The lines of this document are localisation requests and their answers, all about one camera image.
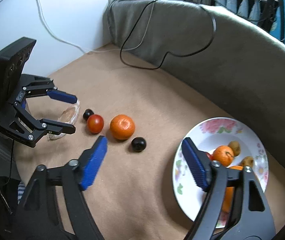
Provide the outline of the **large orange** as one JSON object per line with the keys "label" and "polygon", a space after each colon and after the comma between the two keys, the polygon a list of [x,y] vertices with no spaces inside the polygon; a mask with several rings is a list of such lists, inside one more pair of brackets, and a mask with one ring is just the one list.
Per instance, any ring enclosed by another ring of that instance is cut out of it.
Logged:
{"label": "large orange", "polygon": [[[240,165],[231,166],[229,168],[233,170],[240,170],[240,171],[243,170],[243,166]],[[224,202],[222,205],[223,212],[226,213],[230,212],[233,195],[234,195],[234,187],[227,187],[225,191]]]}

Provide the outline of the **small red tomato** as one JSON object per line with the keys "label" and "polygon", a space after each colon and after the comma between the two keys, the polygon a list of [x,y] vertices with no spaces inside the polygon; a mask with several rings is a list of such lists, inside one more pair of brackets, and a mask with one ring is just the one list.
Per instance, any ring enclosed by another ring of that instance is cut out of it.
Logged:
{"label": "small red tomato", "polygon": [[87,119],[87,128],[90,133],[97,134],[104,128],[104,120],[102,116],[93,114]]}

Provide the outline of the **striped cloth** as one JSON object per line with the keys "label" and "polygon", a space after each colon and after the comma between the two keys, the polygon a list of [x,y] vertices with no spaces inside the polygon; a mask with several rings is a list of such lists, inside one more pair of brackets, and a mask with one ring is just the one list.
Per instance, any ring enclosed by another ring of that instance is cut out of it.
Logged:
{"label": "striped cloth", "polygon": [[20,203],[20,201],[23,197],[24,191],[25,191],[25,184],[21,181],[18,185],[18,191],[17,191],[18,204]]}

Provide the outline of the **dark plum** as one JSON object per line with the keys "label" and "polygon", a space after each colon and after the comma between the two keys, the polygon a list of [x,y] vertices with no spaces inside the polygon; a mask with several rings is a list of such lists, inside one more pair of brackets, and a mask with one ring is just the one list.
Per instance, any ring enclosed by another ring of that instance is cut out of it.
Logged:
{"label": "dark plum", "polygon": [[131,142],[132,150],[142,152],[147,146],[147,142],[143,137],[135,137]]}
{"label": "dark plum", "polygon": [[94,112],[91,109],[86,109],[83,113],[83,119],[87,121],[92,115],[94,115]]}

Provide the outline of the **large red tomato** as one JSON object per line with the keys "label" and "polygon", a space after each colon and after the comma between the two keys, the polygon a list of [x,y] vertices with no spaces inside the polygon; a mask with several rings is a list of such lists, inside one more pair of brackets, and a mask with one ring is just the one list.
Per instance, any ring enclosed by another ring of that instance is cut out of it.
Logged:
{"label": "large red tomato", "polygon": [[210,153],[206,152],[206,155],[211,161],[213,160],[213,156]]}

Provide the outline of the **brown longan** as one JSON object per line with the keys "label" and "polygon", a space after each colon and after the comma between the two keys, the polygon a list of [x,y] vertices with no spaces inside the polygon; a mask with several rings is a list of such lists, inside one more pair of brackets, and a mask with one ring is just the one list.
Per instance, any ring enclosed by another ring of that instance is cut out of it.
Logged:
{"label": "brown longan", "polygon": [[243,167],[249,166],[250,168],[253,168],[254,164],[255,164],[255,161],[254,161],[253,157],[247,156],[240,162],[239,165],[243,166]]}
{"label": "brown longan", "polygon": [[241,153],[241,145],[238,141],[231,141],[228,146],[232,149],[234,156],[237,157]]}

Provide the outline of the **mandarin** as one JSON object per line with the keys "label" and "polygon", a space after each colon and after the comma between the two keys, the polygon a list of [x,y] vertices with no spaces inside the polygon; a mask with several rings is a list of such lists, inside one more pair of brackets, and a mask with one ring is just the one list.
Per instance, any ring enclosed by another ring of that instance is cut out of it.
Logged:
{"label": "mandarin", "polygon": [[109,130],[115,139],[127,140],[135,132],[135,123],[129,116],[120,114],[111,120]]}
{"label": "mandarin", "polygon": [[228,167],[233,162],[234,157],[232,148],[225,145],[217,147],[212,154],[212,160],[220,162],[225,167]]}

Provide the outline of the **clear plastic bag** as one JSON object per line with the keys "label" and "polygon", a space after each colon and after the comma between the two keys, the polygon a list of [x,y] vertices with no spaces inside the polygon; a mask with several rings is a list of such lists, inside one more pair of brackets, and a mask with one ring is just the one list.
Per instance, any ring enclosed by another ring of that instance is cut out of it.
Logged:
{"label": "clear plastic bag", "polygon": [[[75,104],[73,104],[72,106],[68,107],[65,111],[63,111],[63,113],[61,114],[61,116],[58,118],[57,121],[74,125],[79,116],[79,108],[80,108],[80,101],[77,100]],[[61,133],[59,135],[48,134],[47,138],[48,140],[58,140],[64,137],[65,135],[66,135],[65,133]]]}

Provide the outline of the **grey sofa backrest cushion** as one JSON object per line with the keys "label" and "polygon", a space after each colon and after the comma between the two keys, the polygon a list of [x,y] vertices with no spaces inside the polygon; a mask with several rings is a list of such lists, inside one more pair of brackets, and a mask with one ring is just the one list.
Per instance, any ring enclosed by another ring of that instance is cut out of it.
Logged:
{"label": "grey sofa backrest cushion", "polygon": [[116,46],[184,81],[247,124],[285,168],[285,45],[223,7],[114,0]]}

